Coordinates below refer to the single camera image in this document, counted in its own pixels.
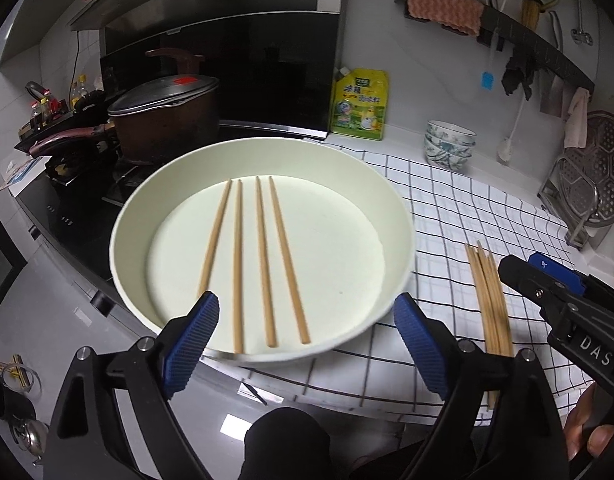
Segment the person's right hand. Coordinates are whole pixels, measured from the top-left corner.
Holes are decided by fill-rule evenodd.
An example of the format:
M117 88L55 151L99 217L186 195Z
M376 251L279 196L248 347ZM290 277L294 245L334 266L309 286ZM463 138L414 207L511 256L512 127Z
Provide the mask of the person's right hand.
M614 435L614 426L601 425L597 426L587 439L584 438L584 424L592 415L595 388L596 385L592 384L586 389L566 418L563 431L569 460L572 460L582 448L585 448L593 458L598 458Z

